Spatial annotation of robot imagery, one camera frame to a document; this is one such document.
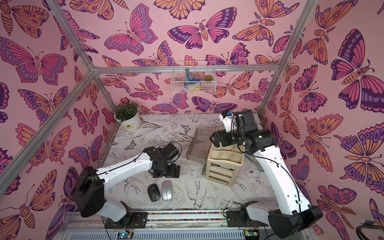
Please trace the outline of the cream drawer organizer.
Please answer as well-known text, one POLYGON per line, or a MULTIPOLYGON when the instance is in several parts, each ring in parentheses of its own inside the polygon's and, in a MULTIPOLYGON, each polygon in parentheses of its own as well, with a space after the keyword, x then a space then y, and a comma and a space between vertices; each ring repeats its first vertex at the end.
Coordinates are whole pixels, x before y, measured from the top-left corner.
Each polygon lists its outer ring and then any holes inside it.
POLYGON ((207 180, 232 187, 243 167, 245 154, 237 145, 215 147, 211 145, 208 153, 205 177, 207 180))

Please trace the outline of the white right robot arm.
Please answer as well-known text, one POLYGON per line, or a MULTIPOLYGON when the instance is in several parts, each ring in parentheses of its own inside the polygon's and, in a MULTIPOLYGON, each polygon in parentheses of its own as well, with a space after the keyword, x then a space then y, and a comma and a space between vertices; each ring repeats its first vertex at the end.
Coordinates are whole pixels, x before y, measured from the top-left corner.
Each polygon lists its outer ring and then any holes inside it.
POLYGON ((320 207, 313 206, 299 189, 271 131, 258 128, 251 110, 235 113, 225 110, 219 117, 225 129, 211 135, 213 145, 234 145, 242 154, 255 158, 277 197, 279 207, 276 210, 257 203, 244 204, 242 211, 246 217, 269 225, 280 239, 292 239, 296 233, 311 227, 323 217, 320 207))

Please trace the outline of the black computer mouse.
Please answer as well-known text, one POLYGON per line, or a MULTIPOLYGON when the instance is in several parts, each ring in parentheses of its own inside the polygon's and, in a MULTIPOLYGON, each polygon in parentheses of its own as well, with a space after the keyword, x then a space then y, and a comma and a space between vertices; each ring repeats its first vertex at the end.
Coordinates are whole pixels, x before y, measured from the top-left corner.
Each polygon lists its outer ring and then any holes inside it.
POLYGON ((157 184, 151 184, 148 186, 148 195, 152 202, 157 202, 162 198, 157 184))

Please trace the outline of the grey translucent drawer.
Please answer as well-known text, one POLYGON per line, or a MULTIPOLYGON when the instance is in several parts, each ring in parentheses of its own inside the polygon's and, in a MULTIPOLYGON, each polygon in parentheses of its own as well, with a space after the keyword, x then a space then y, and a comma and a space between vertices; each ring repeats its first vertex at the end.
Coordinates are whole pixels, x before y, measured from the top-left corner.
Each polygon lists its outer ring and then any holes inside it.
POLYGON ((210 140, 213 132, 196 129, 186 153, 188 161, 205 165, 212 142, 210 140))

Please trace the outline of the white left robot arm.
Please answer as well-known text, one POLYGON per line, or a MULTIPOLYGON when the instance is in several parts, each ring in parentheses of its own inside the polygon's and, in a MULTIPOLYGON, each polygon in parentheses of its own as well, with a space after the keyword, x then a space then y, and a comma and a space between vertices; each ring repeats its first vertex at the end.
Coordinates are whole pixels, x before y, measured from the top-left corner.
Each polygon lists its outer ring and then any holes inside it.
POLYGON ((181 153, 181 149, 168 143, 164 147, 145 148, 138 155, 108 167, 83 169, 71 192, 81 217, 97 215, 122 228, 130 226, 133 222, 131 209, 123 201, 110 198, 109 190, 142 172, 149 172, 155 179, 179 178, 181 167, 175 162, 181 153))

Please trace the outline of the silver computer mouse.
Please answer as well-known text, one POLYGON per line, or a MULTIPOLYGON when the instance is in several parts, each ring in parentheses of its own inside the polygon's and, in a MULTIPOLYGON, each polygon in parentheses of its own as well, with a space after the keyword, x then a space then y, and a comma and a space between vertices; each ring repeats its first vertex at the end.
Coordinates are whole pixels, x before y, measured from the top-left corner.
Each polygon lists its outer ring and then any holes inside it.
POLYGON ((169 201, 173 197, 172 182, 166 180, 162 182, 162 199, 164 201, 169 201))

